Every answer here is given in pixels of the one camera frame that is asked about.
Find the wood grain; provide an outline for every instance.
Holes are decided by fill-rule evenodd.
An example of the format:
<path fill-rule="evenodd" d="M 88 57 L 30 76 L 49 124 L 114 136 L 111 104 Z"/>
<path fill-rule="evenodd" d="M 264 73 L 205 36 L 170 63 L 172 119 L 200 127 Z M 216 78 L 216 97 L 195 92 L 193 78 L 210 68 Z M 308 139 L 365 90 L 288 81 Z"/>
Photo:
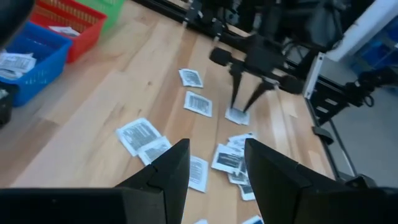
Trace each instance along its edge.
<path fill-rule="evenodd" d="M 244 57 L 217 44 L 234 57 Z M 217 144 L 254 131 L 264 144 L 332 177 L 301 96 L 267 92 L 249 110 L 249 126 L 224 118 L 232 82 L 227 68 L 208 59 L 212 48 L 211 39 L 126 1 L 118 23 L 98 45 L 67 65 L 62 76 L 30 103 L 15 109 L 14 119 L 0 130 L 0 186 L 115 186 L 143 164 L 131 157 L 114 132 L 141 117 L 172 144 L 190 138 L 191 154 L 208 162 Z M 183 87 L 180 68 L 198 70 L 205 87 Z M 252 75 L 243 76 L 236 107 L 244 107 L 259 82 Z M 183 109 L 188 90 L 213 102 L 212 118 Z M 255 201 L 244 202 L 225 173 L 210 169 L 205 194 L 188 190 L 183 223 L 202 218 L 241 223 L 256 214 Z"/>

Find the blue plastic basket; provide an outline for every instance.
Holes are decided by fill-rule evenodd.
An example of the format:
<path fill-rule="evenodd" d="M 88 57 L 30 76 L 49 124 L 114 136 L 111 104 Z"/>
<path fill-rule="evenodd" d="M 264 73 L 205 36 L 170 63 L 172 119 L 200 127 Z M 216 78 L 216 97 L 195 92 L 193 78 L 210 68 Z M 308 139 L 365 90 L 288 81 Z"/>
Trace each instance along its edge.
<path fill-rule="evenodd" d="M 14 106 L 22 106 L 53 82 L 62 72 L 72 41 L 50 30 L 28 22 L 6 50 L 30 54 L 37 59 L 35 67 L 17 80 L 0 77 L 0 82 L 19 86 Z"/>

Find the white packet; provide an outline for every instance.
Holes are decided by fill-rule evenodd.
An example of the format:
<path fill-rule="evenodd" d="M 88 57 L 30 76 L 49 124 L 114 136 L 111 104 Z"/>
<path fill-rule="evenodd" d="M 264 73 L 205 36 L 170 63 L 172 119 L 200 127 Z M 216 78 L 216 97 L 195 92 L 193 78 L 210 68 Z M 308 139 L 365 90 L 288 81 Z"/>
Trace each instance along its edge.
<path fill-rule="evenodd" d="M 203 96 L 187 91 L 184 108 L 211 118 L 213 103 Z"/>
<path fill-rule="evenodd" d="M 203 88 L 203 82 L 197 71 L 183 68 L 178 70 L 178 72 L 183 86 Z"/>
<path fill-rule="evenodd" d="M 72 27 L 49 26 L 49 28 L 54 30 L 55 32 L 65 34 L 69 37 L 78 37 L 80 35 L 80 33 L 75 31 Z"/>
<path fill-rule="evenodd" d="M 206 192 L 208 162 L 196 156 L 190 158 L 189 187 Z"/>
<path fill-rule="evenodd" d="M 195 224 L 207 224 L 207 223 L 208 223 L 207 220 L 204 219 L 195 222 Z"/>
<path fill-rule="evenodd" d="M 251 188 L 251 185 L 238 185 L 238 186 L 239 189 L 241 189 L 241 195 L 243 200 L 249 201 L 256 199 L 253 193 L 253 189 Z"/>
<path fill-rule="evenodd" d="M 231 184 L 238 184 L 238 185 L 248 185 L 249 179 L 243 173 L 236 174 L 228 174 L 228 180 Z"/>
<path fill-rule="evenodd" d="M 233 174 L 239 169 L 242 157 L 243 150 L 218 144 L 211 168 Z"/>
<path fill-rule="evenodd" d="M 254 134 L 254 132 L 249 132 L 249 133 L 246 133 L 246 134 L 239 134 L 239 135 L 237 135 L 237 136 L 231 136 L 231 137 L 228 138 L 228 140 L 229 140 L 229 141 L 233 141 L 233 140 L 235 140 L 235 139 L 247 139 L 247 138 L 254 138 L 254 139 L 256 139 L 257 137 L 256 137 L 256 135 Z"/>
<path fill-rule="evenodd" d="M 119 140 L 132 156 L 138 155 L 140 148 L 160 138 L 161 135 L 145 118 L 139 118 L 116 130 Z"/>
<path fill-rule="evenodd" d="M 12 70 L 0 68 L 0 77 L 7 78 L 8 80 L 17 80 L 23 75 L 24 74 L 22 72 L 15 72 Z"/>
<path fill-rule="evenodd" d="M 1 53 L 0 69 L 27 73 L 36 65 L 36 58 L 32 56 L 33 54 Z"/>
<path fill-rule="evenodd" d="M 249 112 L 243 113 L 243 111 L 236 108 L 227 107 L 225 118 L 236 124 L 249 125 L 250 114 Z"/>
<path fill-rule="evenodd" d="M 172 145 L 169 140 L 165 136 L 162 136 L 161 138 L 142 146 L 138 152 L 138 156 L 142 163 L 144 163 L 145 166 L 148 166 L 171 147 Z"/>
<path fill-rule="evenodd" d="M 248 138 L 255 139 L 256 136 L 253 133 L 242 134 L 239 136 L 233 136 L 228 139 L 229 142 L 227 143 L 227 145 L 230 147 L 236 147 L 238 149 L 244 149 L 244 143 L 245 143 L 246 139 L 248 139 Z"/>
<path fill-rule="evenodd" d="M 262 221 L 260 216 L 256 215 L 255 217 L 246 220 L 242 224 L 264 224 L 264 221 Z"/>

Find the cable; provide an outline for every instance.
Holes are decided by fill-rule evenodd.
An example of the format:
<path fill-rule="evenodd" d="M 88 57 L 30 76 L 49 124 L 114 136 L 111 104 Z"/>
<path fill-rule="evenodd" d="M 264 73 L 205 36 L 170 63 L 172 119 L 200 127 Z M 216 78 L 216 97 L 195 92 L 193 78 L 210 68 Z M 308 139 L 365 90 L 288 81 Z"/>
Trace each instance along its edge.
<path fill-rule="evenodd" d="M 304 56 L 303 56 L 303 54 L 301 52 L 300 45 L 296 44 L 293 40 L 291 40 L 291 41 L 287 42 L 286 44 L 284 44 L 284 46 L 282 48 L 282 51 L 284 51 L 286 49 L 286 47 L 288 47 L 289 45 L 291 45 L 291 46 L 285 52 L 285 60 L 287 60 L 287 57 L 289 56 L 289 54 L 290 54 L 290 52 L 292 51 L 293 48 L 297 49 L 298 56 L 300 57 L 301 60 L 303 60 Z"/>
<path fill-rule="evenodd" d="M 370 108 L 374 106 L 374 98 L 371 95 L 364 96 L 363 101 L 364 101 L 365 105 Z"/>

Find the black metal frame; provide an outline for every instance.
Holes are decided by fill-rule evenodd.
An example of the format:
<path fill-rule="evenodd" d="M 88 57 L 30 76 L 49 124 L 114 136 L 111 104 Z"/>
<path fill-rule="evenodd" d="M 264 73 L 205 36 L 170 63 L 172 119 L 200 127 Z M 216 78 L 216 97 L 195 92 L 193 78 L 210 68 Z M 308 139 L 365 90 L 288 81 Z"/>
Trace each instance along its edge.
<path fill-rule="evenodd" d="M 168 0 L 133 0 L 139 4 L 142 4 L 153 11 L 156 11 L 164 16 L 167 16 L 177 22 L 183 22 L 187 10 L 168 1 Z M 214 33 L 208 27 L 204 27 L 202 24 L 199 24 L 197 21 L 190 21 L 187 24 L 187 27 L 193 29 L 197 32 L 207 35 L 208 37 L 213 38 Z M 230 30 L 223 31 L 223 35 L 220 38 L 220 41 L 237 49 L 242 52 L 246 52 L 246 46 L 239 40 L 240 35 L 231 32 Z M 313 59 L 317 56 L 317 52 L 310 51 L 303 60 L 297 64 L 293 61 L 287 60 L 286 63 L 289 68 L 280 67 L 278 69 L 287 72 L 299 79 L 306 80 L 307 75 L 310 71 Z M 310 110 L 311 116 L 315 122 L 315 125 L 320 126 L 327 121 L 330 121 L 331 118 L 338 114 L 341 110 L 349 106 L 349 103 L 355 106 L 361 106 L 362 102 L 356 101 L 346 96 L 344 91 L 344 86 L 335 83 L 328 78 L 323 76 L 319 76 L 317 84 L 315 85 L 315 91 L 313 93 L 313 97 L 310 101 L 307 100 L 307 106 Z M 333 157 L 328 150 L 327 144 L 322 141 L 323 147 L 325 148 L 327 158 L 331 164 L 333 174 L 335 175 L 337 180 L 344 181 L 345 179 L 340 178 L 340 175 L 336 168 Z"/>
<path fill-rule="evenodd" d="M 311 117 L 313 119 L 314 125 L 319 127 L 320 123 L 319 123 L 319 121 L 317 119 L 316 111 L 315 111 L 315 109 L 312 106 L 312 102 L 310 100 L 308 100 L 308 99 L 305 99 L 305 102 L 307 104 L 307 108 L 308 108 L 308 110 L 309 110 L 309 112 L 311 114 Z M 337 141 L 338 141 L 341 149 L 344 151 L 344 153 L 346 155 L 346 158 L 348 160 L 348 165 L 351 167 L 351 170 L 353 171 L 353 175 L 357 176 L 357 172 L 356 172 L 356 169 L 355 169 L 355 167 L 353 165 L 353 162 L 352 162 L 350 156 L 348 155 L 347 150 L 344 147 L 343 142 L 341 141 L 340 135 L 338 134 L 336 128 L 334 127 L 333 121 L 329 120 L 329 122 L 330 122 L 330 125 L 332 126 L 332 130 L 333 130 L 333 132 L 334 132 L 334 134 L 335 134 L 335 136 L 337 138 Z M 332 156 L 332 154 L 330 152 L 330 148 L 329 148 L 328 144 L 325 141 L 323 141 L 322 138 L 320 138 L 320 141 L 322 143 L 323 148 L 325 149 L 326 158 L 328 159 L 328 162 L 329 162 L 330 167 L 331 167 L 331 171 L 332 171 L 333 175 L 335 176 L 336 180 L 339 181 L 339 182 L 346 182 L 347 180 L 350 180 L 351 178 L 353 178 L 352 176 L 350 176 L 348 174 L 345 174 L 343 172 L 340 172 L 337 169 L 336 162 L 335 162 L 335 160 L 334 160 L 334 158 L 333 158 L 333 156 Z"/>

